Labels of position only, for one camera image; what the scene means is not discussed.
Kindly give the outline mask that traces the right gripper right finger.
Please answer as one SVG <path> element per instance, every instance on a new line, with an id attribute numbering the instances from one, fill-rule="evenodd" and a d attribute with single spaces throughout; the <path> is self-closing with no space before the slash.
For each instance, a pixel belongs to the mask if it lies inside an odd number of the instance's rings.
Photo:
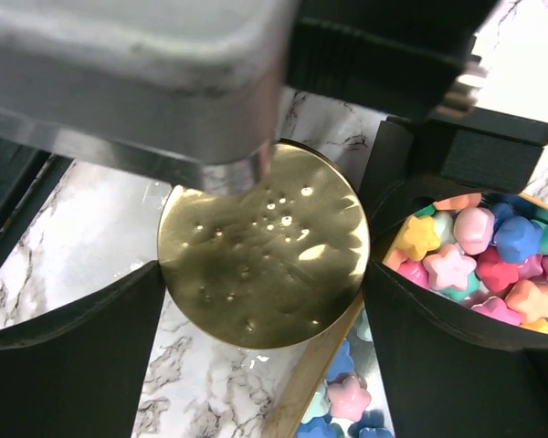
<path id="1" fill-rule="evenodd" d="M 376 262 L 363 290 L 396 436 L 548 437 L 548 335 Z"/>

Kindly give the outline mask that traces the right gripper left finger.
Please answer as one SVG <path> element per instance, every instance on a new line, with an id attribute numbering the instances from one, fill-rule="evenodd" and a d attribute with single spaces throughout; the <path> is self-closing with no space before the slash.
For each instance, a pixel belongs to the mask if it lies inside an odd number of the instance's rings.
<path id="1" fill-rule="evenodd" d="M 0 437 L 129 437 L 163 305 L 160 266 L 0 330 Z"/>

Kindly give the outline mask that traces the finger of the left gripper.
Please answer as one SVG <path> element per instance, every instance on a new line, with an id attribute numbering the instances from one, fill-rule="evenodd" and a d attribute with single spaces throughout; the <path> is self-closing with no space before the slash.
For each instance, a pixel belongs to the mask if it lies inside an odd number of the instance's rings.
<path id="1" fill-rule="evenodd" d="M 359 189 L 371 236 L 434 201 L 521 193 L 547 144 L 547 122 L 517 116 L 382 121 Z"/>

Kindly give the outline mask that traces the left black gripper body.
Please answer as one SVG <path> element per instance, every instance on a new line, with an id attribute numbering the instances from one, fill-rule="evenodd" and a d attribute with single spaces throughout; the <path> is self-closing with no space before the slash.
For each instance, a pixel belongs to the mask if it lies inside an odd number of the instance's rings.
<path id="1" fill-rule="evenodd" d="M 487 73 L 471 54 L 491 0 L 303 1 L 289 87 L 409 120 L 463 117 Z"/>

